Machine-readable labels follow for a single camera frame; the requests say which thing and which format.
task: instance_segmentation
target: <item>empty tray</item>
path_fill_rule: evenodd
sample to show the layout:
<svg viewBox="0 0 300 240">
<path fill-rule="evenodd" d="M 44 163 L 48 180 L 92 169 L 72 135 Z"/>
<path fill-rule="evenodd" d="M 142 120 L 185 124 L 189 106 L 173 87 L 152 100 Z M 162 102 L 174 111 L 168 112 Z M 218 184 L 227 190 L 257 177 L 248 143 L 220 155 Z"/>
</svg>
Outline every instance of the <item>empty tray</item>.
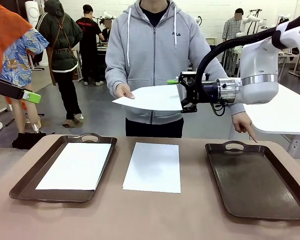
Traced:
<svg viewBox="0 0 300 240">
<path fill-rule="evenodd" d="M 87 136 L 93 136 L 96 140 L 84 141 L 83 137 Z M 58 138 L 49 150 L 19 180 L 19 182 L 11 189 L 9 196 L 13 199 L 47 203 L 85 203 L 91 200 L 98 189 L 98 185 L 95 190 L 36 189 L 42 178 L 46 175 L 68 143 L 111 144 L 99 177 L 100 181 L 115 148 L 117 139 L 114 137 L 101 137 L 94 133 L 86 133 L 81 136 L 64 135 Z"/>
<path fill-rule="evenodd" d="M 227 149 L 229 144 L 243 149 Z M 300 186 L 268 147 L 228 141 L 206 144 L 205 149 L 230 214 L 269 221 L 300 220 Z"/>
</svg>

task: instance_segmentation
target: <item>tray handle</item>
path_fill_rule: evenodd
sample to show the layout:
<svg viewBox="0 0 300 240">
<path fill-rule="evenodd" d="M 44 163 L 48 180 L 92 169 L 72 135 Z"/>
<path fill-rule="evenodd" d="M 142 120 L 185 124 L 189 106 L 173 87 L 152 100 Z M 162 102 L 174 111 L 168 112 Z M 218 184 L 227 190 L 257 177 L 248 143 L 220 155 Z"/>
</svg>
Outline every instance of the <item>tray handle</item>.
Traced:
<svg viewBox="0 0 300 240">
<path fill-rule="evenodd" d="M 84 137 L 87 137 L 87 136 L 93 136 L 93 137 L 96 137 L 97 140 L 94 140 L 94 141 L 83 141 L 82 138 Z M 99 143 L 100 140 L 102 139 L 102 136 L 96 134 L 96 133 L 85 133 L 85 134 L 82 134 L 80 136 L 74 136 L 73 139 L 76 139 L 76 140 L 79 140 L 81 143 L 87 143 L 87 142 L 94 142 L 94 143 Z"/>
<path fill-rule="evenodd" d="M 238 149 L 238 148 L 227 149 L 226 147 L 227 147 L 227 145 L 229 145 L 229 144 L 239 144 L 239 145 L 243 146 L 243 150 Z M 224 150 L 224 151 L 241 152 L 241 151 L 244 151 L 245 148 L 248 147 L 248 145 L 245 144 L 245 143 L 243 143 L 243 142 L 241 142 L 241 141 L 231 140 L 231 141 L 227 141 L 227 142 L 223 143 L 223 144 L 222 144 L 222 147 L 223 147 L 223 150 Z"/>
</svg>

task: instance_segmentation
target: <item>black trousers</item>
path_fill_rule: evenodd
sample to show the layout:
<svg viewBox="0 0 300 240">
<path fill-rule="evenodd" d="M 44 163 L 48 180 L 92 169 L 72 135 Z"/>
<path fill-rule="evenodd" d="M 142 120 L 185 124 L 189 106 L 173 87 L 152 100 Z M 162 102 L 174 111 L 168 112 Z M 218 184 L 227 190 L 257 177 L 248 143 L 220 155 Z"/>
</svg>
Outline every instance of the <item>black trousers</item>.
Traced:
<svg viewBox="0 0 300 240">
<path fill-rule="evenodd" d="M 90 48 L 89 50 L 80 50 L 82 59 L 82 76 L 84 82 L 89 82 L 92 77 L 95 82 L 100 82 L 98 49 Z"/>
<path fill-rule="evenodd" d="M 74 115 L 81 114 L 78 104 L 76 88 L 72 80 L 73 73 L 70 72 L 54 72 L 53 77 L 58 84 L 59 92 L 66 111 L 66 119 L 75 119 Z"/>
<path fill-rule="evenodd" d="M 146 124 L 125 119 L 125 135 L 127 137 L 149 138 L 182 138 L 184 119 L 167 124 Z"/>
</svg>

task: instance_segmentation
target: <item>white wall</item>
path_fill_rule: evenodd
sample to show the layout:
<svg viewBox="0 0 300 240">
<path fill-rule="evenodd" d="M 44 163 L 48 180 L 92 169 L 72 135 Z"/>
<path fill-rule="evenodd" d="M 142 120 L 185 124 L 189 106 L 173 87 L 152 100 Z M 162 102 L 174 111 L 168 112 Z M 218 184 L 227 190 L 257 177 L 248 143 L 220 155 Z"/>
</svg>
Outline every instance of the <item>white wall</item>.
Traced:
<svg viewBox="0 0 300 240">
<path fill-rule="evenodd" d="M 112 15 L 120 15 L 134 0 L 61 0 L 64 10 L 77 20 L 83 15 L 83 5 L 90 4 L 94 16 L 100 16 L 103 11 Z M 206 38 L 218 38 L 221 42 L 225 21 L 234 15 L 237 8 L 242 8 L 247 15 L 249 10 L 262 9 L 259 17 L 267 19 L 267 24 L 277 22 L 278 14 L 300 15 L 300 0 L 175 0 L 177 5 L 193 17 L 201 16 L 201 30 Z"/>
</svg>

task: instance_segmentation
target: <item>brown tabletop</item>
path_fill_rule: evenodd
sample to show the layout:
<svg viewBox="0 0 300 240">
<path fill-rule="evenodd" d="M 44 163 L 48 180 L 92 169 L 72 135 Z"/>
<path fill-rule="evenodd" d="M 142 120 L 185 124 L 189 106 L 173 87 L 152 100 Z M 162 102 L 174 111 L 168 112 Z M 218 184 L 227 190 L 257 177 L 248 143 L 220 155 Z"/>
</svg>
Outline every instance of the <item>brown tabletop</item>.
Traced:
<svg viewBox="0 0 300 240">
<path fill-rule="evenodd" d="M 0 240 L 300 240 L 300 222 L 246 220 L 226 212 L 205 150 L 205 144 L 225 140 L 120 137 L 90 202 L 9 198 L 58 137 L 44 137 L 0 179 Z M 179 145 L 181 194 L 122 189 L 135 142 Z M 258 144 L 269 147 L 300 184 L 300 166 L 281 146 Z"/>
</svg>

